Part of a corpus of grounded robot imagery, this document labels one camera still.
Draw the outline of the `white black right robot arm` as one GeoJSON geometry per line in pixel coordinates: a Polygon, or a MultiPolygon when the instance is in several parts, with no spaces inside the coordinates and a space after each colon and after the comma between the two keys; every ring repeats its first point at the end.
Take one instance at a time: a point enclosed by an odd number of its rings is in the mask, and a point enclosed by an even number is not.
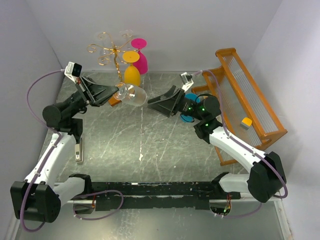
{"type": "Polygon", "coordinates": [[[261,203],[266,203],[284,189],[288,195],[287,180],[280,156],[275,152],[259,150],[231,133],[224,121],[217,117],[222,113],[216,96],[206,94],[200,102],[186,97],[185,91],[172,86],[166,93],[147,101],[149,109],[166,117],[180,113],[190,116],[198,123],[194,125],[197,137],[219,148],[240,163],[246,174],[224,173],[212,186],[212,193],[223,199],[230,192],[248,193],[261,203]]]}

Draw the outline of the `yellow wine glass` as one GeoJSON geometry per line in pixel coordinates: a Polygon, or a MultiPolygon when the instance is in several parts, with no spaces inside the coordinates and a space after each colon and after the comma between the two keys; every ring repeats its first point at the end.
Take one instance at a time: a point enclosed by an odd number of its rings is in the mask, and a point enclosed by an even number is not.
{"type": "Polygon", "coordinates": [[[129,64],[124,71],[124,83],[140,86],[141,75],[139,70],[134,66],[134,63],[140,59],[140,55],[135,51],[126,51],[122,55],[122,58],[126,63],[129,64]]]}

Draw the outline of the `patterned clear wine glass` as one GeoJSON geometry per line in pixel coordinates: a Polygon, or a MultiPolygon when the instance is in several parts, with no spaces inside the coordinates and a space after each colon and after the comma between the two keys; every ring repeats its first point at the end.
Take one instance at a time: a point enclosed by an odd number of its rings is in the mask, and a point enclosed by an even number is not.
{"type": "Polygon", "coordinates": [[[143,88],[124,82],[120,82],[116,86],[118,87],[118,91],[113,95],[115,99],[135,107],[140,107],[145,104],[147,93],[143,88]]]}

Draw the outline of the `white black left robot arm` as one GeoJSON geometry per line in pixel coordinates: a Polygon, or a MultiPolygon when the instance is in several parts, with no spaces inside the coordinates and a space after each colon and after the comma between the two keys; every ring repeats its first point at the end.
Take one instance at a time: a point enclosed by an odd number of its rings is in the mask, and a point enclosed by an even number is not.
{"type": "Polygon", "coordinates": [[[67,99],[43,109],[45,124],[53,132],[51,143],[32,172],[10,188],[15,217],[23,227],[25,221],[52,223],[68,201],[96,195],[87,174],[73,173],[58,186],[55,182],[68,154],[82,140],[83,120],[75,115],[86,113],[88,106],[103,106],[119,89],[85,76],[78,77],[75,86],[77,90],[67,99]]]}

